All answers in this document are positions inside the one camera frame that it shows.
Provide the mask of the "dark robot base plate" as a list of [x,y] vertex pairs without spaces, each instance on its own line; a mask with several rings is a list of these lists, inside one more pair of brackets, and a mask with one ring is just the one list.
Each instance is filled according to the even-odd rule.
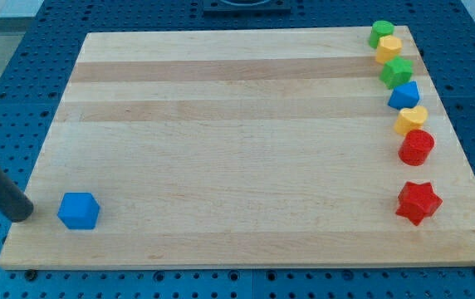
[[202,0],[204,14],[290,12],[292,0]]

